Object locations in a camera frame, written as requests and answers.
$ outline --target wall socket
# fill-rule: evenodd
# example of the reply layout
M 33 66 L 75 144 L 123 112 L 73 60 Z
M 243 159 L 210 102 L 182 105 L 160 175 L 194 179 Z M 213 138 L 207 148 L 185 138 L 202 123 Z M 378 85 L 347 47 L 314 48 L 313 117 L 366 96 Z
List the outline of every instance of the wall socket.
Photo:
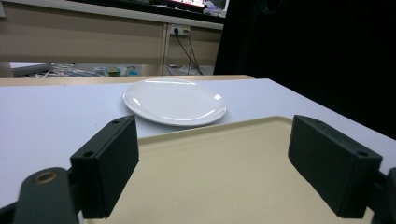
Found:
M 175 29 L 178 29 L 178 35 L 187 35 L 185 31 L 190 31 L 190 26 L 188 25 L 171 24 L 169 27 L 171 35 L 175 35 Z

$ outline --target beige tray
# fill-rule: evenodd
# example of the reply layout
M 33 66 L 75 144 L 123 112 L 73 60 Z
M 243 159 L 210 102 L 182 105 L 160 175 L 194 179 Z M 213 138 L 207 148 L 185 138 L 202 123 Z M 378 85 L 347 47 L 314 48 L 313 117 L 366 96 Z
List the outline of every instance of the beige tray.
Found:
M 86 223 L 370 223 L 342 219 L 288 158 L 281 117 L 139 140 L 140 162 L 110 218 Z

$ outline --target white plate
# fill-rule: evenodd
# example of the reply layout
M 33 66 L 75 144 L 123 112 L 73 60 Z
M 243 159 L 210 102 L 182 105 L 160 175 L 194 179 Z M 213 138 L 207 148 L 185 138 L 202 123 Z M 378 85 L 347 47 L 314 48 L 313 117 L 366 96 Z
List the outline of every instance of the white plate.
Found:
M 216 92 L 175 78 L 136 82 L 123 94 L 123 100 L 136 115 L 175 126 L 207 124 L 226 111 L 223 98 Z

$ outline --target table surface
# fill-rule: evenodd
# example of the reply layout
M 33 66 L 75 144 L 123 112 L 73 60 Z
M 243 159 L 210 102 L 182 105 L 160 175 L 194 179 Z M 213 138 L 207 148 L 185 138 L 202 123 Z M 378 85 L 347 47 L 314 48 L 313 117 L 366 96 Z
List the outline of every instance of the table surface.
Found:
M 70 168 L 69 158 L 113 119 L 131 115 L 122 95 L 153 77 L 0 79 L 0 207 L 18 200 L 21 182 L 50 167 Z M 345 118 L 271 79 L 249 76 L 183 76 L 222 96 L 226 114 L 208 125 L 269 117 L 319 119 L 384 157 L 380 171 L 396 166 L 396 141 Z M 136 116 L 139 138 L 178 132 Z

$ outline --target electrical cord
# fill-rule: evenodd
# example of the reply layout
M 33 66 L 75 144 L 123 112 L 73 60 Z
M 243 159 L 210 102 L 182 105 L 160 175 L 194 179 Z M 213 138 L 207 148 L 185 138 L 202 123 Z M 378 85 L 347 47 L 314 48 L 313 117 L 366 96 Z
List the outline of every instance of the electrical cord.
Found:
M 168 70 L 169 75 L 172 76 L 172 73 L 171 73 L 171 71 L 169 70 L 168 65 L 166 65 L 166 70 Z
M 179 38 L 178 38 L 178 29 L 175 28 L 174 32 L 175 32 L 175 36 L 176 36 L 176 39 L 177 39 L 179 45 L 183 48 L 183 50 L 184 50 L 184 52 L 186 53 L 187 57 L 189 57 L 190 62 L 192 63 L 192 66 L 195 68 L 195 70 L 197 70 L 197 72 L 198 72 L 200 75 L 203 75 L 203 73 L 202 73 L 202 71 L 200 70 L 198 64 L 189 56 L 189 53 L 184 49 L 183 45 L 181 44 L 181 42 L 180 42 L 180 40 L 179 40 Z
M 190 31 L 185 31 L 185 33 L 187 33 L 187 36 L 189 37 L 189 42 L 190 42 L 190 48 L 191 48 L 191 52 L 192 52 L 192 56 L 194 57 L 195 60 L 195 64 L 197 64 L 198 68 L 199 68 L 199 64 L 197 62 L 197 59 L 195 58 L 195 53 L 194 50 L 192 48 L 192 37 L 191 37 L 191 32 Z

